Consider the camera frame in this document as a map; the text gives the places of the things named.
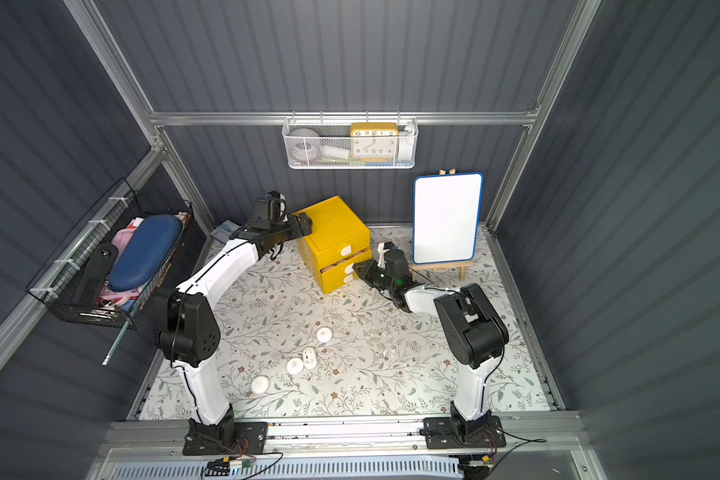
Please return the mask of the yellow three-drawer cabinet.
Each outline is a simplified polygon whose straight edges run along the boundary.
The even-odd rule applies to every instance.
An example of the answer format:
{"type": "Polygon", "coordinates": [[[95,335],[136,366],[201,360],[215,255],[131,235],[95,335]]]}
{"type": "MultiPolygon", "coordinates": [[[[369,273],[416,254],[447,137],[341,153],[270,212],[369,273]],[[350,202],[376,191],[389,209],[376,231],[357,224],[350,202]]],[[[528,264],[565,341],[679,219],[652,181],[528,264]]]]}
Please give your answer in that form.
{"type": "Polygon", "coordinates": [[[301,210],[312,220],[312,233],[297,240],[298,250],[320,289],[331,293],[344,285],[326,286],[320,271],[350,255],[370,248],[370,230],[350,207],[333,196],[301,210]]]}

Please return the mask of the white earphone case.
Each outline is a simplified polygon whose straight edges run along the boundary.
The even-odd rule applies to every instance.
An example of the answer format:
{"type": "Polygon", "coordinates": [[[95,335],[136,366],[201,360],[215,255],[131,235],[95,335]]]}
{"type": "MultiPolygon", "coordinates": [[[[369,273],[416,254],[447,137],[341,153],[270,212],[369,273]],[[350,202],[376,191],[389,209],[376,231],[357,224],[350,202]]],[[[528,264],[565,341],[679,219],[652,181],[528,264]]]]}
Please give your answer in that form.
{"type": "Polygon", "coordinates": [[[333,332],[328,327],[319,328],[316,332],[316,338],[320,344],[327,344],[328,342],[331,341],[332,337],[333,337],[333,332]]]}
{"type": "Polygon", "coordinates": [[[313,370],[317,367],[317,352],[314,347],[307,347],[302,352],[302,361],[304,367],[313,370]]]}
{"type": "Polygon", "coordinates": [[[304,370],[304,362],[301,358],[291,358],[286,363],[286,371],[291,376],[299,375],[304,370]]]}

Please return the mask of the white earphone case isolated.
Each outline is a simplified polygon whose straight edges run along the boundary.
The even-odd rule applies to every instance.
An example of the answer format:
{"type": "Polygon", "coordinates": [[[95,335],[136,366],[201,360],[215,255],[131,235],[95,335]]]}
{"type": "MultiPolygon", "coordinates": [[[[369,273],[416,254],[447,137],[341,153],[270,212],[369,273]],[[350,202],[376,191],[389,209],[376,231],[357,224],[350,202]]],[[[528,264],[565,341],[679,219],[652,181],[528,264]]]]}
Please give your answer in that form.
{"type": "Polygon", "coordinates": [[[255,395],[264,395],[270,387],[270,380],[266,376],[255,377],[250,384],[251,392],[255,395]]]}

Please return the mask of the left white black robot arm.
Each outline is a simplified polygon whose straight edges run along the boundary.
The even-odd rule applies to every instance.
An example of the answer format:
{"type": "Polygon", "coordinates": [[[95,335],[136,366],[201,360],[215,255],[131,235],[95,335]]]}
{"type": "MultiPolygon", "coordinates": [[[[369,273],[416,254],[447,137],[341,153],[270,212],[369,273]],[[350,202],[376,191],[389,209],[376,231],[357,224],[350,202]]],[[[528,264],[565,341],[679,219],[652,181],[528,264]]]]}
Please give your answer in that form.
{"type": "Polygon", "coordinates": [[[213,308],[259,260],[276,258],[285,243],[312,233],[308,215],[291,214],[286,206],[275,191],[256,199],[252,217],[229,235],[205,266],[174,289],[152,297],[158,346],[184,384],[192,419],[203,426],[220,425],[231,412],[216,366],[221,332],[213,308]]]}

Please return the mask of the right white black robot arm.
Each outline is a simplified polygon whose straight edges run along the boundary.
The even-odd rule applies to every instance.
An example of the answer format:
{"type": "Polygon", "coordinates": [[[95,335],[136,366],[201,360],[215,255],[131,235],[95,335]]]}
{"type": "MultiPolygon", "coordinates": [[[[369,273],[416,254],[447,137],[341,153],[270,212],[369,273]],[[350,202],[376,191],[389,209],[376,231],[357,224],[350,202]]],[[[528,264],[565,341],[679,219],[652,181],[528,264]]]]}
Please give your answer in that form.
{"type": "Polygon", "coordinates": [[[504,358],[509,332],[483,289],[475,284],[445,288],[416,281],[405,253],[392,242],[380,257],[353,265],[357,277],[406,313],[440,321],[452,356],[459,363],[451,418],[471,432],[488,423],[489,380],[504,358]]]}

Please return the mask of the white tape roll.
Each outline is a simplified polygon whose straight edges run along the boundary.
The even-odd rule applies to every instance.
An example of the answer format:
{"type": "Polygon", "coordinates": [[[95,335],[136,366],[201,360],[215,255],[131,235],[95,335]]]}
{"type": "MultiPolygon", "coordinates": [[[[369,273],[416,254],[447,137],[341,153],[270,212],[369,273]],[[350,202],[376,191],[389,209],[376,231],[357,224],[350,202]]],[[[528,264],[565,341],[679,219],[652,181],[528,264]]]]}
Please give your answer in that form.
{"type": "Polygon", "coordinates": [[[289,160],[293,163],[311,163],[321,157],[321,137],[308,128],[298,128],[285,137],[289,160]]]}

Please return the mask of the yellow alarm clock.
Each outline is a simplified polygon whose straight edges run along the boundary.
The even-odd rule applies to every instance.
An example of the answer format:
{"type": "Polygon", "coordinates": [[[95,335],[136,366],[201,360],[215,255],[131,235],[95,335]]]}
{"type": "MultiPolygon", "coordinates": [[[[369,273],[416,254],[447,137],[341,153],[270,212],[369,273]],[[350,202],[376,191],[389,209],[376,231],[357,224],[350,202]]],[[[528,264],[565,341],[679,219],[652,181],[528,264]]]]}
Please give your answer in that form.
{"type": "Polygon", "coordinates": [[[389,162],[398,153],[399,129],[393,122],[356,122],[350,126],[350,156],[364,162],[389,162]]]}

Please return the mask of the blue oval case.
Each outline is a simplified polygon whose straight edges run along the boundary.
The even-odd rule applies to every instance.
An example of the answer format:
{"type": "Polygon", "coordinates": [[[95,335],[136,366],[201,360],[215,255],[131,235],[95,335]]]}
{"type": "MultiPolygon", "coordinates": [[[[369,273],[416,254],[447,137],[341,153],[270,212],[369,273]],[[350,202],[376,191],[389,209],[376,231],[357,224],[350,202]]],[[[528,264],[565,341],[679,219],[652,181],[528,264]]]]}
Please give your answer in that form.
{"type": "Polygon", "coordinates": [[[183,222],[174,215],[136,217],[124,229],[130,235],[112,267],[107,287],[126,292],[142,287],[160,270],[183,231],[183,222]]]}

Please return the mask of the pink items in basket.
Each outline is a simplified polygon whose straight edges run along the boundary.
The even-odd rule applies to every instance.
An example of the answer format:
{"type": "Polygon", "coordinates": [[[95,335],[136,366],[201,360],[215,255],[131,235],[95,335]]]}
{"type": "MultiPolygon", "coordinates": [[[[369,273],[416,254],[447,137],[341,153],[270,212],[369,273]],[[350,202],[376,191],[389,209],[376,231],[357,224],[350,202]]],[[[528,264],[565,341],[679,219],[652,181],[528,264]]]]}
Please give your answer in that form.
{"type": "MultiPolygon", "coordinates": [[[[118,249],[117,260],[120,260],[125,248],[142,221],[142,217],[135,217],[126,228],[119,230],[114,235],[112,244],[118,249]]],[[[98,306],[111,310],[114,310],[116,307],[127,309],[126,304],[135,301],[142,291],[142,285],[123,292],[114,292],[108,286],[104,286],[98,299],[98,306]]]]}

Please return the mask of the black object in basket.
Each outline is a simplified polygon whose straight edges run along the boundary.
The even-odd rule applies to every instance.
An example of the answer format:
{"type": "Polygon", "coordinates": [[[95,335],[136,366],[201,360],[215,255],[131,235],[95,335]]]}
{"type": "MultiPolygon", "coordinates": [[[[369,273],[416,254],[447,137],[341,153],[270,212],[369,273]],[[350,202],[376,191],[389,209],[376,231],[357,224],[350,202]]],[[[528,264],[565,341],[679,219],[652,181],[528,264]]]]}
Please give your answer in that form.
{"type": "Polygon", "coordinates": [[[72,305],[95,307],[108,274],[114,266],[118,249],[112,243],[100,243],[91,253],[82,279],[80,280],[72,305]]]}

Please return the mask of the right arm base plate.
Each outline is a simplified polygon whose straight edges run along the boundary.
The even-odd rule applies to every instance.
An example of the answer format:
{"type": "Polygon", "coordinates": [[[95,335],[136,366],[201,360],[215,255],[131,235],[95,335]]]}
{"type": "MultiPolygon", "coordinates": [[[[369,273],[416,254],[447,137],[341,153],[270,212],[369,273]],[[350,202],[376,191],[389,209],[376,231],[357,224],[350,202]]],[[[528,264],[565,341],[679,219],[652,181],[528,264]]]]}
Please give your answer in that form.
{"type": "Polygon", "coordinates": [[[507,444],[501,421],[494,415],[474,421],[463,421],[459,417],[428,417],[419,434],[425,437],[430,450],[476,448],[493,451],[507,444]]]}

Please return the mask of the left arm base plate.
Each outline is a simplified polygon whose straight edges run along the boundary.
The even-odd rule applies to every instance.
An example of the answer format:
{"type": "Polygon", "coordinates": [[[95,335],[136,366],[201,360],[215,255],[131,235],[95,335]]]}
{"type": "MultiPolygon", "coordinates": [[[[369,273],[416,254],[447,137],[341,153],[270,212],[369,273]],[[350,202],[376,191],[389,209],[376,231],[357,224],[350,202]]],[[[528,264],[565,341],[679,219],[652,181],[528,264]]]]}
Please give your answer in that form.
{"type": "Polygon", "coordinates": [[[232,456],[262,454],[269,425],[266,422],[242,422],[201,425],[190,419],[184,437],[183,456],[232,456]]]}

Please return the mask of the aluminium front rail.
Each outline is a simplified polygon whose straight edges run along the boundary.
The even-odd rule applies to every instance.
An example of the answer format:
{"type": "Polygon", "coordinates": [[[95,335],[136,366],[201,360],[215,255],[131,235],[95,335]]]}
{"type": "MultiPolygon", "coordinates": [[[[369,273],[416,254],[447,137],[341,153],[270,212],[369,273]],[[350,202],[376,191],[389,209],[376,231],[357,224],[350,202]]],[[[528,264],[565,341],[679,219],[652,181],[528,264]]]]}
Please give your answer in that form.
{"type": "MultiPolygon", "coordinates": [[[[504,447],[483,433],[473,443],[455,443],[431,449],[420,432],[426,415],[333,416],[270,418],[267,431],[235,444],[251,455],[262,446],[286,458],[375,455],[504,453],[518,445],[519,452],[583,451],[592,448],[589,435],[575,411],[500,412],[504,447]]],[[[111,424],[96,459],[179,459],[188,425],[185,421],[133,421],[111,424]]]]}

